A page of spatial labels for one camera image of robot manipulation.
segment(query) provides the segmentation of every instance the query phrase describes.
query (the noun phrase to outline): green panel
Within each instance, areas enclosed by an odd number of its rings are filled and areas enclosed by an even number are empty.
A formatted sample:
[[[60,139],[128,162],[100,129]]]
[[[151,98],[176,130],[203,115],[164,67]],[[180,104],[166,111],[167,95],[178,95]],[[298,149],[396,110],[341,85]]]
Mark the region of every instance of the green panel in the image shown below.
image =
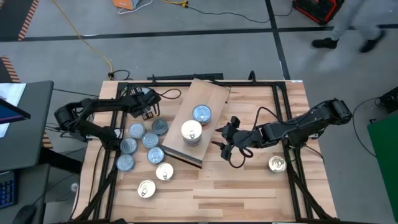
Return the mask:
[[[368,131],[398,222],[398,115],[370,124]]]

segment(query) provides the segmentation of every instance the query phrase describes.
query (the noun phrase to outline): silver can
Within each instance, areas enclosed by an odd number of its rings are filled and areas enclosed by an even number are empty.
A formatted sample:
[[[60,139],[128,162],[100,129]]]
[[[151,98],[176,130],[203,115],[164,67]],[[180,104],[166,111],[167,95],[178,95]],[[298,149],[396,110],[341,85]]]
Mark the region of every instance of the silver can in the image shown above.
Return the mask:
[[[147,155],[148,161],[151,164],[155,164],[155,165],[163,162],[164,157],[165,157],[164,152],[159,147],[153,147],[152,149],[150,149],[148,151],[148,155]]]
[[[206,125],[211,119],[211,109],[206,105],[198,105],[193,109],[192,116],[195,121]]]
[[[116,161],[116,167],[123,172],[128,172],[134,168],[136,161],[131,155],[121,155]]]
[[[123,154],[134,154],[137,151],[137,142],[133,138],[126,138],[120,143],[120,151]]]
[[[159,180],[170,180],[174,173],[174,168],[171,164],[163,162],[157,166],[156,177]]]
[[[141,139],[145,134],[145,126],[141,123],[135,123],[130,126],[129,134],[134,139]]]
[[[155,134],[158,134],[160,136],[166,134],[168,129],[169,126],[167,125],[167,122],[163,119],[157,119],[152,123],[152,130],[155,132]]]
[[[280,156],[272,156],[269,159],[268,168],[271,172],[278,174],[286,170],[286,161]]]
[[[156,191],[155,182],[151,180],[142,181],[137,188],[137,193],[142,198],[149,198],[153,196]]]
[[[201,139],[201,124],[194,120],[184,122],[181,127],[181,135],[189,146],[197,146]]]
[[[159,136],[155,133],[145,133],[142,137],[142,144],[148,149],[152,149],[159,143]]]

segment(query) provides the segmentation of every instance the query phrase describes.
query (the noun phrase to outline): wooden cutting board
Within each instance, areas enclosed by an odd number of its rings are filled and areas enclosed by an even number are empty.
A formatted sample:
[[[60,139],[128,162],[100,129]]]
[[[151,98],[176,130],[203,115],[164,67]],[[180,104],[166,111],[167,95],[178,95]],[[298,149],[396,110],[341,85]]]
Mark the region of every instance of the wooden cutting board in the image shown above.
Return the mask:
[[[194,79],[161,145],[165,154],[201,168],[228,95],[229,90],[225,87]],[[188,146],[182,138],[181,126],[184,122],[193,119],[192,111],[197,105],[207,105],[211,109],[211,120],[202,127],[199,145]]]

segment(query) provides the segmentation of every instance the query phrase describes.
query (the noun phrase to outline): computer monitor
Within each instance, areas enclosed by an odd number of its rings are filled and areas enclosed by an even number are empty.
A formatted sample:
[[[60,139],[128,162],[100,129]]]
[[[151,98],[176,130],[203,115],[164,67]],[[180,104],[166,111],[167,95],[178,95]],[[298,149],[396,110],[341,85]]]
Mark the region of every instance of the computer monitor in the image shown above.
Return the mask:
[[[30,119],[30,114],[0,98],[0,124]]]

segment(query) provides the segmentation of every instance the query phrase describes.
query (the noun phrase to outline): gray pants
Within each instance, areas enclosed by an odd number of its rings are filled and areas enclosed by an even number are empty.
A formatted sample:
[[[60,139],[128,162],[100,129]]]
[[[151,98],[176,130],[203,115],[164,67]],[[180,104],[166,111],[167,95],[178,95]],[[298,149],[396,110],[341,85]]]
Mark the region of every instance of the gray pants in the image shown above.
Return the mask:
[[[331,39],[338,40],[348,29],[348,27],[353,23],[354,18],[358,14],[360,8],[363,6],[365,2],[368,0],[346,0],[343,6],[341,7],[340,12],[336,15],[336,24],[334,29],[331,32]],[[393,6],[393,1],[386,2],[385,0],[378,0],[377,4],[380,4],[390,7]],[[355,29],[357,29],[361,35],[367,40],[374,40],[379,37],[380,29],[377,27],[377,23],[381,16],[388,14],[388,10],[386,7],[380,9],[377,7],[375,10],[370,10],[372,13],[366,15],[366,18],[360,19],[361,22],[355,25]]]

